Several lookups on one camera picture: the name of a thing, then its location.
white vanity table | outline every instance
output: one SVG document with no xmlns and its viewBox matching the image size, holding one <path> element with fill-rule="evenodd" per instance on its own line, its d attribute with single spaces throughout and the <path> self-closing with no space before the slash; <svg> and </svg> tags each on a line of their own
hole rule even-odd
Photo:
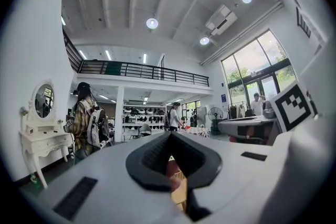
<svg viewBox="0 0 336 224">
<path fill-rule="evenodd" d="M 51 81 L 44 81 L 36 87 L 29 102 L 28 114 L 23 115 L 22 131 L 20 131 L 26 165 L 33 173 L 34 169 L 30 166 L 32 158 L 44 188 L 47 188 L 47 183 L 41 171 L 39 157 L 46 157 L 51 151 L 61 149 L 62 156 L 67 162 L 66 148 L 73 143 L 71 134 L 65 133 L 55 119 L 56 106 L 53 104 L 55 99 L 53 88 Z"/>
</svg>

finger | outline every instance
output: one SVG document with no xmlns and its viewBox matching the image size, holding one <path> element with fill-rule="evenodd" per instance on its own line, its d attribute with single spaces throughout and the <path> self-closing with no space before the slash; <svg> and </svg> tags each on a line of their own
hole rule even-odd
<svg viewBox="0 0 336 224">
<path fill-rule="evenodd" d="M 176 161 L 170 161 L 167 164 L 166 168 L 166 176 L 172 177 L 175 173 L 179 170 L 179 166 L 177 165 Z"/>
<path fill-rule="evenodd" d="M 181 185 L 181 180 L 178 178 L 171 178 L 170 179 L 171 185 L 172 185 L 172 189 L 171 191 L 175 191 L 179 188 L 179 186 Z"/>
</svg>

plaid shirt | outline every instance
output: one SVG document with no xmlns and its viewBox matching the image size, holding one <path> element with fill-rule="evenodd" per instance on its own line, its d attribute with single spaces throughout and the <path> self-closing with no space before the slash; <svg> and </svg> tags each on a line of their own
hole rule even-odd
<svg viewBox="0 0 336 224">
<path fill-rule="evenodd" d="M 93 112 L 95 102 L 90 97 L 86 98 L 85 100 L 88 101 Z M 73 121 L 74 123 L 69 127 L 70 133 L 72 133 L 76 139 L 76 150 L 79 150 L 81 147 L 85 146 L 86 136 L 83 133 L 86 133 L 88 129 L 89 121 L 90 114 L 86 111 L 85 106 L 82 103 L 78 103 L 75 112 L 75 120 Z"/>
</svg>

doorway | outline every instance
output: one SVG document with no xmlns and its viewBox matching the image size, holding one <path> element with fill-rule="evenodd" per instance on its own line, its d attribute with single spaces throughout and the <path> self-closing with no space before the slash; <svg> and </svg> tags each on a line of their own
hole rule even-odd
<svg viewBox="0 0 336 224">
<path fill-rule="evenodd" d="M 275 74 L 245 83 L 244 88 L 248 106 L 251 106 L 251 102 L 254 100 L 253 95 L 256 92 L 259 93 L 259 95 L 264 95 L 268 101 L 280 93 L 279 84 Z"/>
</svg>

metal railing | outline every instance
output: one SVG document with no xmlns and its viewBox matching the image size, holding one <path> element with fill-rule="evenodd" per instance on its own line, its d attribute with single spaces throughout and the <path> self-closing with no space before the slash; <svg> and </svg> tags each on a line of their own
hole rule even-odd
<svg viewBox="0 0 336 224">
<path fill-rule="evenodd" d="M 106 74 L 209 86 L 209 77 L 189 72 L 117 61 L 84 61 L 79 69 L 84 74 Z"/>
<path fill-rule="evenodd" d="M 80 66 L 83 62 L 82 56 L 79 54 L 78 50 L 74 47 L 68 35 L 63 30 L 63 38 L 65 47 L 67 49 L 68 58 L 71 64 L 72 69 L 78 73 Z"/>
</svg>

